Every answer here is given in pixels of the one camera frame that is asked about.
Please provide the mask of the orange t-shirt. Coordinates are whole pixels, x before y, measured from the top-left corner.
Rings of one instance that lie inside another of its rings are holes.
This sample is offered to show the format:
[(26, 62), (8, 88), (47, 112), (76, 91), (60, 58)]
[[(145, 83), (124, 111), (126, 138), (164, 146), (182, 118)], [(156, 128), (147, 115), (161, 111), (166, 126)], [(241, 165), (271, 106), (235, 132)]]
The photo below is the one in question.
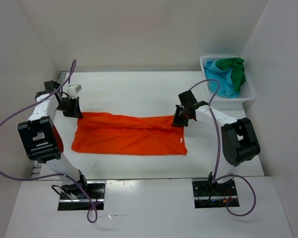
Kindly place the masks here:
[(77, 121), (72, 150), (78, 153), (135, 156), (186, 155), (182, 127), (173, 116), (132, 117), (84, 112)]

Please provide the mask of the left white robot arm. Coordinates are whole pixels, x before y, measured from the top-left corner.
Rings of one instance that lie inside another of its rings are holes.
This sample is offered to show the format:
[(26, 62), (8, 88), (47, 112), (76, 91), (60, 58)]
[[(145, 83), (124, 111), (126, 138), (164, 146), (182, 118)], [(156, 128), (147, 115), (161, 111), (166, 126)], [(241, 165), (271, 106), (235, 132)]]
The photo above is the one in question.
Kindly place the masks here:
[(69, 84), (62, 93), (56, 92), (60, 84), (55, 81), (47, 81), (44, 86), (45, 90), (35, 96), (39, 104), (31, 116), (17, 126), (25, 152), (31, 161), (45, 165), (59, 175), (64, 193), (85, 198), (89, 192), (85, 176), (64, 155), (64, 144), (53, 122), (56, 111), (61, 111), (65, 117), (83, 118), (77, 96), (82, 87)]

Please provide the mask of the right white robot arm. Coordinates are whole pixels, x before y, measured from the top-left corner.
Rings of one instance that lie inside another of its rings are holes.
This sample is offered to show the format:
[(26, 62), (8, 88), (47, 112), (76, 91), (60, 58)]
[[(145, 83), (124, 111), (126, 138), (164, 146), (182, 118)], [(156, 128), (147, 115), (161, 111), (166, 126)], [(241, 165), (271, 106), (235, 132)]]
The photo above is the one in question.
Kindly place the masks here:
[(260, 145), (248, 118), (234, 118), (214, 109), (210, 102), (198, 102), (191, 90), (178, 95), (173, 127), (188, 126), (195, 120), (213, 128), (217, 134), (215, 168), (208, 177), (208, 190), (213, 195), (224, 191), (240, 164), (260, 153)]

